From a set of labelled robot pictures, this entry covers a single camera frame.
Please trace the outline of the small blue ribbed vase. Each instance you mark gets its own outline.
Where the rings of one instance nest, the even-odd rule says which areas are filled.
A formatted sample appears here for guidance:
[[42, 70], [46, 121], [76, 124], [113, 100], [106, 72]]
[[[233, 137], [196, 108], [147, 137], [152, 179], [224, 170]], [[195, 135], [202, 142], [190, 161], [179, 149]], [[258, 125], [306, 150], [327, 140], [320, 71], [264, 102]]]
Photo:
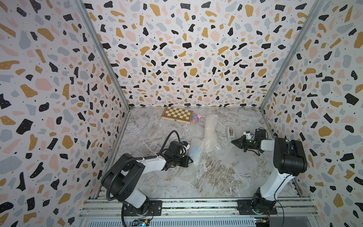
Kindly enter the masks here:
[[199, 154], [200, 154], [201, 149], [202, 149], [202, 146], [199, 145], [199, 144], [191, 145], [191, 148], [190, 148], [190, 151], [189, 151], [189, 156], [192, 159], [197, 159]]

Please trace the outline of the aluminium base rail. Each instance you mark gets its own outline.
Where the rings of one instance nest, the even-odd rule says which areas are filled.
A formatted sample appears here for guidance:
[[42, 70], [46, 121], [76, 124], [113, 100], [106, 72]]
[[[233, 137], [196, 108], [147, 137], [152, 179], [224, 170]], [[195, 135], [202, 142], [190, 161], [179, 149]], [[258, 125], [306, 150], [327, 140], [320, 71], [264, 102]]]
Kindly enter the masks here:
[[87, 200], [78, 227], [322, 227], [309, 198], [279, 199], [258, 214], [250, 198], [152, 199], [145, 214], [117, 201]]

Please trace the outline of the purple orange small toy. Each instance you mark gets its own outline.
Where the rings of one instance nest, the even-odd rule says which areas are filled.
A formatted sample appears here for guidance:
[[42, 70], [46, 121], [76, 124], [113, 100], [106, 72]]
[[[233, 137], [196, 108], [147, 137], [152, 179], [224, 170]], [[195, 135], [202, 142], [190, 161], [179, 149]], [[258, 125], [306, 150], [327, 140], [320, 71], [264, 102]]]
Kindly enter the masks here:
[[192, 116], [192, 123], [195, 124], [197, 122], [198, 122], [198, 115], [194, 113]]

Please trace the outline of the wooden chessboard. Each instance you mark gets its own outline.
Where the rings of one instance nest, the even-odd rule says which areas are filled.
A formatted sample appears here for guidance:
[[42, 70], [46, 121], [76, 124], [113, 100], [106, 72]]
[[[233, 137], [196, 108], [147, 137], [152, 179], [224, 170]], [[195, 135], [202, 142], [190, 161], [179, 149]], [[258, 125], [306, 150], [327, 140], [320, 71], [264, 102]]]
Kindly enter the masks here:
[[187, 109], [166, 107], [161, 118], [173, 122], [190, 124], [192, 122], [193, 113], [193, 111]]

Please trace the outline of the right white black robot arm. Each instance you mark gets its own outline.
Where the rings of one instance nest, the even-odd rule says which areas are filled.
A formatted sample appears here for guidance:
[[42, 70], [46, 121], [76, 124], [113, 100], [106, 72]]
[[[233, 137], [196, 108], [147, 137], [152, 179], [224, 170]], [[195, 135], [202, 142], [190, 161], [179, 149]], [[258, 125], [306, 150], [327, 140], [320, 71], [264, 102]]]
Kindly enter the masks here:
[[250, 202], [240, 205], [238, 210], [251, 210], [256, 214], [276, 214], [275, 205], [283, 188], [296, 176], [307, 170], [308, 162], [301, 141], [281, 137], [271, 139], [264, 128], [254, 133], [245, 131], [239, 139], [231, 143], [244, 152], [253, 151], [256, 155], [271, 152], [274, 170], [263, 186], [254, 193]]

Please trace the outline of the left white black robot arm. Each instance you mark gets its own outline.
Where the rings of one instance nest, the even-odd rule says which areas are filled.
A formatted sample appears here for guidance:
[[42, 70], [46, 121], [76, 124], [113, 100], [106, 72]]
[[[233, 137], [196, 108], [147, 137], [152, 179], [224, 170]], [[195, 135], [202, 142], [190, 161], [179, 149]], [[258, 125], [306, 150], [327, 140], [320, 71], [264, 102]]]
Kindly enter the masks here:
[[177, 166], [187, 168], [193, 163], [187, 155], [189, 148], [186, 141], [173, 141], [160, 155], [134, 157], [128, 153], [123, 154], [102, 178], [106, 199], [121, 202], [132, 214], [147, 214], [152, 206], [150, 199], [137, 189], [141, 176], [154, 171], [167, 171]]

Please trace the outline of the clear tape dispenser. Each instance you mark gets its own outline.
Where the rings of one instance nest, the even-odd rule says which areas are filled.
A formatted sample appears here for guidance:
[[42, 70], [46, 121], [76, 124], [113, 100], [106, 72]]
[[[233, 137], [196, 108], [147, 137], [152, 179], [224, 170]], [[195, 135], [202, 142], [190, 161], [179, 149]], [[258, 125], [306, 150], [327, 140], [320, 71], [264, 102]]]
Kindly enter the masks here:
[[235, 129], [233, 126], [226, 127], [226, 138], [228, 141], [235, 140]]

